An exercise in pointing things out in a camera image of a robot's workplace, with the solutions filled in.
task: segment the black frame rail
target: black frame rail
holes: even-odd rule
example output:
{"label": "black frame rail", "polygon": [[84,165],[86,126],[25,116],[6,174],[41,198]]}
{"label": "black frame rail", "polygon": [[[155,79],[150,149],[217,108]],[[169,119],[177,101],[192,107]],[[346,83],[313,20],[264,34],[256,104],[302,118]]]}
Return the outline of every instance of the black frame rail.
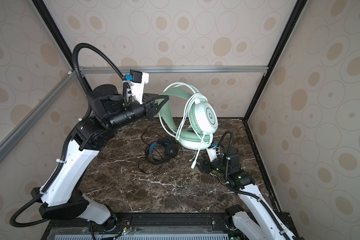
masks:
{"label": "black frame rail", "polygon": [[[238,230],[229,230],[226,228],[225,213],[117,213],[119,220],[129,220],[133,227],[133,232],[139,232],[147,227],[201,227],[208,229],[210,233],[227,233],[229,237],[241,237],[243,233]],[[298,236],[289,213],[276,213],[279,219]],[[251,213],[248,216],[255,222],[256,219]],[[47,240],[51,230],[57,228],[87,227],[90,231],[91,224],[84,219],[76,218],[74,220],[51,220],[45,230],[41,240]],[[93,231],[99,234],[118,234],[125,225],[120,228],[116,227],[110,232],[105,232],[102,227],[96,223],[93,224]]]}
{"label": "black frame rail", "polygon": [[[47,26],[49,32],[55,39],[57,45],[59,46],[62,54],[64,54],[65,59],[68,61],[69,65],[73,69],[73,63],[72,63],[72,52],[69,49],[69,46],[67,45],[67,42],[64,40],[64,37],[62,36],[58,26],[56,25],[55,21],[53,20],[53,17],[48,11],[47,6],[45,5],[43,0],[32,0],[34,6],[36,7],[36,10],[39,12],[41,18],[43,19],[45,25]],[[88,84],[87,80],[84,78],[84,82],[87,85],[88,89],[91,89],[91,86]]]}
{"label": "black frame rail", "polygon": [[253,153],[254,153],[254,156],[256,158],[256,162],[257,164],[259,165],[259,168],[260,168],[260,172],[261,172],[261,175],[263,176],[263,179],[264,179],[264,184],[269,192],[269,198],[271,200],[271,204],[272,204],[272,208],[275,212],[280,212],[281,209],[280,209],[280,205],[279,205],[279,202],[276,198],[276,195],[275,195],[275,192],[273,190],[273,187],[272,187],[272,184],[271,184],[271,181],[269,180],[269,177],[268,177],[268,174],[265,170],[265,167],[264,167],[264,163],[263,163],[263,160],[261,159],[261,156],[259,154],[259,150],[256,146],[256,143],[253,139],[253,136],[252,136],[252,133],[251,133],[251,130],[248,126],[248,120],[249,118],[251,117],[251,114],[254,110],[254,108],[256,107],[256,104],[257,102],[259,101],[259,98],[269,80],[269,77],[271,76],[271,74],[273,73],[273,70],[280,58],[280,55],[281,53],[283,52],[283,49],[285,47],[285,45],[287,44],[288,42],[288,39],[289,37],[291,36],[292,32],[293,32],[293,29],[305,7],[307,3],[307,0],[298,0],[296,2],[296,5],[294,6],[293,10],[292,10],[292,13],[288,19],[288,22],[283,30],[283,33],[281,34],[281,37],[280,37],[280,40],[275,48],[275,51],[273,52],[273,55],[271,57],[271,60],[269,61],[269,64],[268,64],[268,71],[267,73],[265,74],[265,76],[262,77],[261,81],[260,81],[260,84],[258,86],[258,88],[256,89],[256,92],[251,100],[251,103],[248,107],[248,110],[247,112],[245,113],[245,116],[243,118],[243,124],[244,124],[244,127],[245,127],[245,131],[247,133],[247,136],[248,136],[248,140],[250,141],[251,143],[251,147],[253,149]]}

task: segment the headphone logo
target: headphone logo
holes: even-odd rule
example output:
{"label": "headphone logo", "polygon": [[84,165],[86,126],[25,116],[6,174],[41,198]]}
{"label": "headphone logo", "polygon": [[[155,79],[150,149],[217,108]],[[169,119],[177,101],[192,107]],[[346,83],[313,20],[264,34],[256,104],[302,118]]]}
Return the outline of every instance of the headphone logo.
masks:
{"label": "headphone logo", "polygon": [[206,115],[208,116],[207,118],[208,118],[208,121],[212,124],[212,125],[214,125],[215,123],[216,123],[216,120],[215,120],[215,118],[213,117],[213,112],[212,112],[212,110],[210,109],[210,108],[207,108],[206,109]]}

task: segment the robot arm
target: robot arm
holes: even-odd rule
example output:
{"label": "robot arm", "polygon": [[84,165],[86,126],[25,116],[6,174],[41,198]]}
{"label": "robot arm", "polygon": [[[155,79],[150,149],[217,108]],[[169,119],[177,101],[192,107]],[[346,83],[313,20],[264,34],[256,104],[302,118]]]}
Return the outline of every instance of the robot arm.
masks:
{"label": "robot arm", "polygon": [[198,159],[197,167],[201,172],[207,174],[212,171],[228,173],[226,185],[239,195],[257,221],[255,223],[244,211],[236,211],[229,213],[233,224],[230,227],[239,229],[250,240],[296,239],[295,235],[281,222],[264,200],[253,178],[241,169],[237,148],[224,147],[223,158],[216,157],[212,161],[211,158],[217,156],[218,147],[212,145],[209,151],[207,149],[207,152],[208,156],[205,156],[204,159]]}
{"label": "robot arm", "polygon": [[[131,70],[126,80],[133,90],[135,101],[124,106],[124,97],[114,85],[105,84],[86,93],[87,100],[94,112],[88,118],[79,119],[66,140],[65,159],[56,161],[59,165],[48,181],[31,191],[33,199],[20,208],[10,220],[15,227],[32,226],[50,219],[71,220],[83,218],[103,225],[108,231],[115,227],[116,216],[105,205],[99,204],[77,188],[89,163],[113,138],[117,130],[141,118],[154,121],[163,105],[169,100],[167,95],[144,93],[144,84],[148,83],[148,73]],[[39,212],[43,220],[31,223],[16,222],[17,216],[34,202],[42,203]]]}
{"label": "robot arm", "polygon": [[[259,188],[256,184],[249,184],[240,189],[243,192],[249,192],[263,199]],[[281,222],[276,216],[271,207],[266,201],[264,203],[268,208],[265,208],[258,200],[248,195],[239,194],[240,199],[248,206],[251,213],[257,220],[256,224],[252,219],[249,218],[246,212],[237,212],[233,215],[232,220],[236,228],[242,231],[250,240],[258,239],[278,239],[285,240],[283,236],[285,233],[291,240],[295,239],[295,235]],[[282,231],[279,230],[278,226],[274,222],[274,219],[281,225]]]}

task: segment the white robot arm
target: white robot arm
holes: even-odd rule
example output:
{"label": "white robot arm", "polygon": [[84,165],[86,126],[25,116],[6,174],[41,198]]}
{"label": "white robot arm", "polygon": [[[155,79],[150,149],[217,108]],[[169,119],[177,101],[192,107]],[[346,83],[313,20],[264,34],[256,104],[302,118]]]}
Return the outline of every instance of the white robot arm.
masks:
{"label": "white robot arm", "polygon": [[[258,186],[255,184],[246,185],[241,191],[252,193],[259,196],[260,199],[263,199]],[[233,215],[233,224],[250,240],[285,240],[286,238],[284,235],[287,235],[291,240],[296,238],[295,235],[280,221],[266,201],[264,201],[264,203],[268,206],[267,209],[260,203],[260,201],[253,197],[243,194],[239,194],[239,197],[248,206],[258,224],[256,224],[244,211],[237,212]],[[274,222],[274,219],[272,219],[272,215],[279,223],[279,227],[282,228],[281,231]]]}
{"label": "white robot arm", "polygon": [[[124,95],[119,94],[114,85],[105,84],[86,92],[87,100],[93,111],[74,127],[63,145],[62,159],[51,177],[40,188],[31,191],[33,199],[21,207],[10,219],[14,227],[29,227],[50,219],[71,220],[83,218],[102,225],[109,231],[117,223],[116,216],[105,205],[89,199],[78,189],[79,182],[89,163],[116,135],[119,128],[140,118],[154,121],[163,105],[169,100],[167,95],[144,93],[144,84],[149,75],[131,70],[125,76],[134,89],[135,101],[123,105]],[[16,218],[33,203],[42,203],[39,212],[43,220],[19,223]]]}

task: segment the cable tie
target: cable tie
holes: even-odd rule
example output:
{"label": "cable tie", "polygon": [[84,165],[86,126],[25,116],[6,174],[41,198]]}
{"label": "cable tie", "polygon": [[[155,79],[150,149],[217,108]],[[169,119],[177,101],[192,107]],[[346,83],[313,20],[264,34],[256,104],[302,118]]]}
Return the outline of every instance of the cable tie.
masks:
{"label": "cable tie", "polygon": [[58,158],[58,159],[56,159],[56,162],[66,163],[67,161],[62,161],[62,160],[60,160],[60,159]]}

